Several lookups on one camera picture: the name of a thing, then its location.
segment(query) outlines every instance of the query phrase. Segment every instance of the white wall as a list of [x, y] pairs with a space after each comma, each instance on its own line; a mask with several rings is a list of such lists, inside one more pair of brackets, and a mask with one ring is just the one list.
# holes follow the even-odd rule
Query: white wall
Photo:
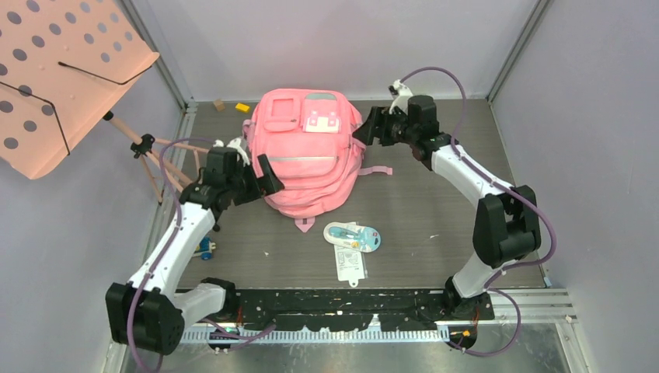
[[600, 371], [657, 371], [659, 2], [554, 2], [496, 111]]
[[[180, 122], [155, 69], [113, 112], [163, 138]], [[105, 292], [138, 268], [157, 205], [130, 143], [102, 121], [41, 179], [0, 161], [2, 371], [100, 371], [110, 342]]]
[[[282, 87], [389, 98], [415, 68], [452, 70], [484, 97], [535, 0], [135, 0], [152, 7], [195, 100], [259, 99]], [[455, 98], [445, 77], [418, 92]]]

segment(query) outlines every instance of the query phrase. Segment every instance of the yellow block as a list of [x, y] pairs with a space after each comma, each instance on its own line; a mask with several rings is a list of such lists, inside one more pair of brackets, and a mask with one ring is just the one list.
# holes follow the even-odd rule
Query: yellow block
[[238, 110], [238, 111], [242, 111], [243, 113], [249, 113], [250, 108], [249, 108], [248, 105], [245, 105], [244, 103], [238, 103], [235, 106], [235, 109]]

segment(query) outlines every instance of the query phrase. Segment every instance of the blue toy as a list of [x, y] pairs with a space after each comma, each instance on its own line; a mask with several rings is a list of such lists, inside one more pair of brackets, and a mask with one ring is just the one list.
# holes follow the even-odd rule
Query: blue toy
[[199, 245], [197, 246], [197, 249], [194, 250], [192, 256], [200, 256], [201, 260], [209, 260], [213, 257], [213, 250], [215, 250], [216, 247], [215, 242], [211, 242], [211, 238], [206, 236], [201, 242], [199, 242]]
[[323, 235], [329, 243], [349, 247], [363, 253], [374, 252], [382, 243], [382, 237], [378, 231], [363, 225], [329, 223], [325, 227]]

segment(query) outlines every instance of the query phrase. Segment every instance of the small wooden block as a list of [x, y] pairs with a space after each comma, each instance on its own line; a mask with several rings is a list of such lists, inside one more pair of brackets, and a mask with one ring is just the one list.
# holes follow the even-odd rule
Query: small wooden block
[[218, 111], [223, 111], [225, 109], [225, 103], [223, 103], [221, 99], [216, 99], [213, 104]]

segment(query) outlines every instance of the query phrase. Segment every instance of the backpack zipper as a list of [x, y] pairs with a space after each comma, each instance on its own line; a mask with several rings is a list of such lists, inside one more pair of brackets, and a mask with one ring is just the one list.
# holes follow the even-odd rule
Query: backpack zipper
[[268, 157], [271, 162], [337, 160], [339, 157]]

